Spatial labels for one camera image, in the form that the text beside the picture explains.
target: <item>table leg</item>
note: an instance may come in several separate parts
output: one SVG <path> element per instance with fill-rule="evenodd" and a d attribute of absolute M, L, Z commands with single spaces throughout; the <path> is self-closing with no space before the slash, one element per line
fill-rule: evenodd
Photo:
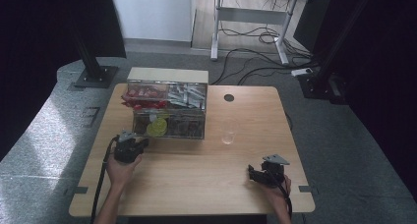
<path fill-rule="evenodd" d="M 284 24 L 282 25 L 282 33 L 279 35 L 279 37 L 276 37 L 274 39 L 276 49 L 278 50 L 279 57 L 281 58 L 282 65 L 288 65 L 289 64 L 288 58 L 285 54 L 285 50 L 284 50 L 283 45 L 282 45 L 282 42 L 283 42 L 283 40 L 285 38 L 285 34 L 288 30 L 289 22 L 291 21 L 292 14 L 294 13 L 294 8 L 295 8 L 296 3 L 297 3 L 297 0 L 291 0 L 289 11 L 286 14 Z"/>
<path fill-rule="evenodd" d="M 214 10 L 214 34 L 211 38 L 211 61 L 217 61 L 217 51 L 218 51 L 218 12 L 221 7 L 221 1 L 215 1 L 215 10 Z"/>

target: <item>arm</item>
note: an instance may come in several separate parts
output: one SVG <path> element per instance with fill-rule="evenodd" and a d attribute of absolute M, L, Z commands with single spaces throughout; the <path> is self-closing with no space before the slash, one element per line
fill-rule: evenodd
<path fill-rule="evenodd" d="M 126 185 L 130 182 L 135 167 L 141 160 L 142 156 L 139 155 L 133 163 L 123 164 L 116 161 L 113 154 L 110 154 L 106 170 L 110 178 L 111 187 L 103 206 L 95 217 L 94 224 L 116 223 L 120 197 Z"/>
<path fill-rule="evenodd" d="M 286 189 L 288 194 L 291 193 L 291 180 L 285 176 L 285 181 L 282 183 L 282 186 Z M 288 214 L 287 203 L 285 201 L 284 195 L 279 190 L 279 188 L 269 188 L 264 185 L 261 185 L 262 190 L 264 191 L 265 195 L 269 203 L 272 205 L 273 210 L 275 211 L 276 217 L 281 224 L 291 224 L 291 219 Z"/>

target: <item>white wall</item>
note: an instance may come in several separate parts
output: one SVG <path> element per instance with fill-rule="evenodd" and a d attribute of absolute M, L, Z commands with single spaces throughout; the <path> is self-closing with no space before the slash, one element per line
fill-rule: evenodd
<path fill-rule="evenodd" d="M 124 38 L 191 41 L 194 0 L 113 0 Z"/>

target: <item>gray floor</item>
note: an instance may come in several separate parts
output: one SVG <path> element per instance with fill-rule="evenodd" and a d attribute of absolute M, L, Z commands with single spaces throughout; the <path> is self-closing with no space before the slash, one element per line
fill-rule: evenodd
<path fill-rule="evenodd" d="M 0 223 L 89 223 L 70 216 L 68 208 L 113 87 L 125 82 L 131 67 L 208 70 L 213 82 L 224 64 L 223 52 L 211 62 L 207 51 L 189 47 L 130 44 L 127 49 L 127 59 L 99 58 L 102 65 L 120 67 L 109 89 L 73 90 L 70 85 L 83 69 L 80 61 L 59 70 L 51 96 L 0 163 Z M 233 57 L 239 58 L 227 62 L 226 74 L 253 55 Z M 244 73 L 266 66 L 254 60 Z M 241 76 L 220 84 L 237 84 Z M 250 77 L 245 84 L 275 86 L 291 117 L 316 203 L 314 212 L 295 214 L 293 223 L 417 223 L 415 200 L 348 106 L 304 98 L 290 75 Z M 84 117 L 90 107 L 99 108 L 95 120 Z"/>

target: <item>transparent container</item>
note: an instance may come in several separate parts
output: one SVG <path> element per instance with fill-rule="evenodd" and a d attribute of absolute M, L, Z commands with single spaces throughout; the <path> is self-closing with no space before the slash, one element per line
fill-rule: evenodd
<path fill-rule="evenodd" d="M 205 137 L 209 72 L 132 68 L 122 98 L 133 109 L 133 132 L 142 137 Z"/>

